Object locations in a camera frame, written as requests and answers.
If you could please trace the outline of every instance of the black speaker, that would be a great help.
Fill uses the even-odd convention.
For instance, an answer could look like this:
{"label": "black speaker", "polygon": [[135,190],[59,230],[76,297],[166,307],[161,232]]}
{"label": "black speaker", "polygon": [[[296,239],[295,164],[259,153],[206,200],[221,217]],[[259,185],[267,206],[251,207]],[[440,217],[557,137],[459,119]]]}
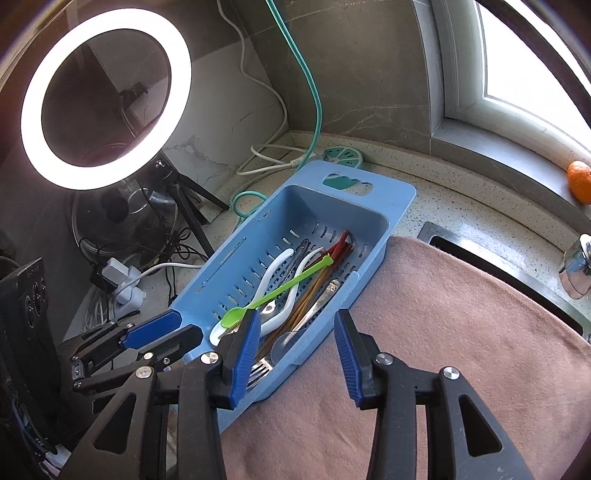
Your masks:
{"label": "black speaker", "polygon": [[0,280],[0,357],[7,376],[2,380],[39,436],[55,445],[61,376],[47,305],[41,258]]}

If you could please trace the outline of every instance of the window sill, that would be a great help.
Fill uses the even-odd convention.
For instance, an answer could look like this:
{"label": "window sill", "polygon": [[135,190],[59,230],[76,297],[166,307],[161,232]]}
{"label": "window sill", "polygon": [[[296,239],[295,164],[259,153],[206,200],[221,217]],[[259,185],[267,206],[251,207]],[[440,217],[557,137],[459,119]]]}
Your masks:
{"label": "window sill", "polygon": [[591,232],[591,207],[570,193],[565,171],[511,140],[444,118],[432,136],[431,155],[514,190],[579,233]]}

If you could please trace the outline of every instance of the blue plastic basket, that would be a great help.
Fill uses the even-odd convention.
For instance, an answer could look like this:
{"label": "blue plastic basket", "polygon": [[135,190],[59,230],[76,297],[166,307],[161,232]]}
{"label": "blue plastic basket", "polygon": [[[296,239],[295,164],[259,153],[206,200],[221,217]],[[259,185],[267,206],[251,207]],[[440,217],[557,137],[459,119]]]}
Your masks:
{"label": "blue plastic basket", "polygon": [[[373,188],[364,196],[336,190],[323,184],[332,175],[357,179]],[[251,301],[265,270],[283,250],[296,249],[306,238],[310,240],[310,249],[328,248],[344,230],[354,240],[353,251],[333,277],[342,282],[339,291],[275,368],[246,393],[237,408],[218,412],[220,431],[252,403],[271,395],[322,343],[333,328],[336,311],[353,304],[381,264],[388,237],[414,195],[414,187],[407,183],[312,161],[248,218],[183,290],[171,307],[181,313],[181,327],[198,325],[204,335],[203,343],[184,357],[185,362],[190,362],[214,349],[209,343],[214,325],[230,308]],[[301,285],[300,292],[306,286]]]}

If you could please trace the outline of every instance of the metal fork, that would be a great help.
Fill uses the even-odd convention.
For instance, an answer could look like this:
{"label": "metal fork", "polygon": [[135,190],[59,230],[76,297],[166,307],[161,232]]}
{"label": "metal fork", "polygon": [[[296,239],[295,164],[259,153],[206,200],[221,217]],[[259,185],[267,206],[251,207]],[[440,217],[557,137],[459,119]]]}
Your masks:
{"label": "metal fork", "polygon": [[271,354],[269,353],[253,365],[246,389],[256,387],[271,370],[273,370],[273,365],[271,364]]}

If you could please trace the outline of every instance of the window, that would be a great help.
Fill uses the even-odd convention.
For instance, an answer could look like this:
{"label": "window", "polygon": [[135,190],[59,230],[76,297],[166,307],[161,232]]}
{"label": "window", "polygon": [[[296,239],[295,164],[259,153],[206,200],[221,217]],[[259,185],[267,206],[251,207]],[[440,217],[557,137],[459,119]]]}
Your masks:
{"label": "window", "polygon": [[[506,0],[554,47],[591,93],[558,35],[520,0]],[[591,163],[591,129],[558,80],[509,27],[474,0],[433,0],[446,116],[509,138],[566,169]]]}

